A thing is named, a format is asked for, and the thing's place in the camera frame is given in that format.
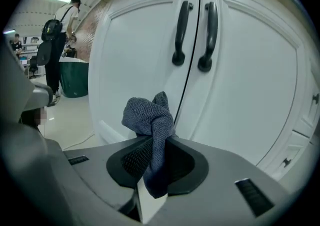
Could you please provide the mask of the black office chair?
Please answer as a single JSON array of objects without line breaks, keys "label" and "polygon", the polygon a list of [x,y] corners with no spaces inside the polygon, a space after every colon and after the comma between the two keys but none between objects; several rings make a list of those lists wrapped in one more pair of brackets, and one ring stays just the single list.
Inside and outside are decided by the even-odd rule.
[{"label": "black office chair", "polygon": [[36,77],[35,72],[38,70],[37,57],[32,56],[29,61],[29,77]]}]

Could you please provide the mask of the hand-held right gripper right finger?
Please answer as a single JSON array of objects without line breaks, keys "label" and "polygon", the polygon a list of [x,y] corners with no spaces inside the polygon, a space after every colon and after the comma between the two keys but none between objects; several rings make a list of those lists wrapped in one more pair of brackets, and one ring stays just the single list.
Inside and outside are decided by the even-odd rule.
[{"label": "hand-held right gripper right finger", "polygon": [[185,141],[170,137],[165,141],[165,169],[167,193],[184,195],[193,192],[209,173],[207,159]]}]

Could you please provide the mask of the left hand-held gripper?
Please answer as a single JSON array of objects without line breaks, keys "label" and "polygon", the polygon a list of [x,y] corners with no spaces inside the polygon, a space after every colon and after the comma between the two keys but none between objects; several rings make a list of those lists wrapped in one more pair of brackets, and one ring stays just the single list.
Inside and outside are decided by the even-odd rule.
[{"label": "left hand-held gripper", "polygon": [[0,128],[9,122],[38,130],[52,101],[52,89],[30,81],[11,46],[0,38]]}]

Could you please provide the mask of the dark blue cloth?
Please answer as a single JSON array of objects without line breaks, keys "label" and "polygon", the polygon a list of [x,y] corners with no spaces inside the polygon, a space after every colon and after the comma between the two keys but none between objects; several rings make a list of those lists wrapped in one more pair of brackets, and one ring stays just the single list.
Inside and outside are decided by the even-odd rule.
[{"label": "dark blue cloth", "polygon": [[168,97],[164,91],[152,101],[145,98],[130,98],[124,108],[122,125],[137,135],[153,138],[151,160],[143,180],[149,194],[157,199],[168,193],[168,173],[165,165],[165,143],[175,135],[174,119],[170,113]]}]

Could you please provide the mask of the white drawer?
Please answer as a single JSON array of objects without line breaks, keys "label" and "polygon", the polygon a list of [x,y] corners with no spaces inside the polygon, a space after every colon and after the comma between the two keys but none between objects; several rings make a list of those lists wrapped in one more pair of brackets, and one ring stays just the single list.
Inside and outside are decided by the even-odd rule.
[{"label": "white drawer", "polygon": [[[303,154],[310,138],[292,131],[287,139],[278,140],[265,157],[257,164],[257,167],[279,181],[293,167]],[[291,159],[291,163],[284,168],[283,160]]]},{"label": "white drawer", "polygon": [[320,117],[320,100],[317,105],[312,102],[313,95],[317,93],[320,93],[320,84],[317,83],[309,65],[302,107],[293,128],[293,131],[306,137],[312,137]]}]

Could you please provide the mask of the white cabinet door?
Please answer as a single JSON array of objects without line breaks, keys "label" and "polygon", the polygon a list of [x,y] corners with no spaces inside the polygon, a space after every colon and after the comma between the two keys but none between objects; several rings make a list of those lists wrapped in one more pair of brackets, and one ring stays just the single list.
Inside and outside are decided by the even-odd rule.
[{"label": "white cabinet door", "polygon": [[[189,12],[182,51],[175,66],[175,37],[183,1]],[[132,97],[152,100],[164,91],[172,116],[178,113],[198,26],[199,0],[112,0],[95,33],[88,73],[89,104],[97,138],[113,144],[134,138],[122,125]]]},{"label": "white cabinet door", "polygon": [[[257,165],[289,117],[303,44],[264,0],[200,0],[191,68],[176,119],[180,138],[233,152]],[[208,12],[215,2],[218,32],[212,67],[205,53]]]}]

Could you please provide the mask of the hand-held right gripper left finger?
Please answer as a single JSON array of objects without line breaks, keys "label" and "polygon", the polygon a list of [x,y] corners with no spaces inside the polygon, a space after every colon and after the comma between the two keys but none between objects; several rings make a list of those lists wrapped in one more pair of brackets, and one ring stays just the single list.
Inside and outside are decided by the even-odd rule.
[{"label": "hand-held right gripper left finger", "polygon": [[134,143],[112,154],[106,162],[111,178],[120,186],[136,188],[152,159],[153,138],[141,136]]}]

